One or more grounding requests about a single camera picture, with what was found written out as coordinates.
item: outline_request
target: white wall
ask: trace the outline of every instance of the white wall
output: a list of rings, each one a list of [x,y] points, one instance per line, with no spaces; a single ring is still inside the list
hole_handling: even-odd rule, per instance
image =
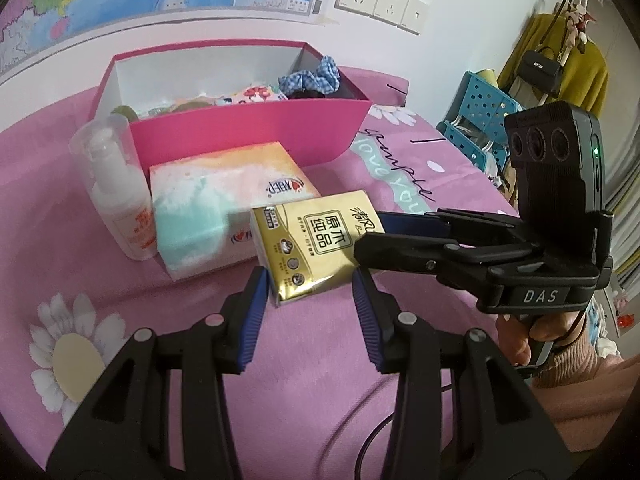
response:
[[[322,26],[201,20],[124,30],[71,47],[0,86],[0,131],[46,105],[96,86],[113,54],[212,38],[308,41],[334,56],[338,64],[403,76],[411,81],[408,105],[435,124],[448,110],[464,71],[499,72],[528,16],[535,9],[551,10],[558,0],[423,0],[431,8],[421,36],[335,9],[334,1],[329,2],[332,8]]]

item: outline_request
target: bed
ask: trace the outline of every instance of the bed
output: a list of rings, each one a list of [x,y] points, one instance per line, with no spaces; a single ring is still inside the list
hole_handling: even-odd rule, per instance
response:
[[[371,108],[349,150],[305,168],[321,194],[365,189],[377,209],[414,214],[439,207],[515,214],[429,123],[389,105],[386,85],[398,88],[398,78],[358,70],[350,77],[385,105]],[[0,136],[0,413],[41,466],[77,406],[53,371],[61,335],[85,338],[106,364],[137,328],[174,332],[216,312],[255,265],[173,283],[158,258],[141,263],[123,256],[67,149],[94,94],[89,89],[57,102]],[[437,329],[480,326],[495,336],[494,319],[479,313],[467,293],[411,274],[381,272],[376,282]],[[56,371],[72,361],[57,360]],[[225,387],[247,480],[346,479],[367,435],[393,411],[396,379],[369,363],[345,285],[278,309],[268,305],[253,362],[242,376],[225,378]],[[443,404],[446,444],[450,398]],[[172,428],[178,416],[172,410]],[[379,477],[387,435],[388,428],[369,449],[363,478]],[[179,444],[174,431],[175,465]]]

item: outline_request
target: clear bottle cap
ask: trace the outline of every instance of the clear bottle cap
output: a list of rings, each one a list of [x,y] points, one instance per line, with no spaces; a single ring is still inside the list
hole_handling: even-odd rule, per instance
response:
[[[69,151],[89,193],[121,193],[130,184],[129,167],[140,168],[129,121],[117,114],[85,124],[69,141]]]

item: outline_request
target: pink sleeve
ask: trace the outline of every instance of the pink sleeve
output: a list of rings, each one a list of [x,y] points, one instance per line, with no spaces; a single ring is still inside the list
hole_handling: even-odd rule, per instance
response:
[[[533,384],[533,393],[570,451],[600,444],[640,376],[640,356],[599,358],[586,332],[554,355]]]
[[[617,356],[598,357],[595,348],[589,343],[588,330],[582,329],[575,342],[549,359],[533,385],[535,388],[553,388],[587,381],[622,361]]]

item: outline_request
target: person's hand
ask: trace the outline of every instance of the person's hand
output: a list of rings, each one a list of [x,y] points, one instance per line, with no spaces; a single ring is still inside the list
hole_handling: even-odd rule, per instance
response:
[[[498,331],[498,346],[507,359],[514,365],[528,365],[531,359],[529,338],[536,341],[555,341],[569,345],[580,336],[584,319],[569,334],[579,312],[561,312],[546,314],[537,320],[532,327],[527,327],[515,316],[498,316],[495,327]]]

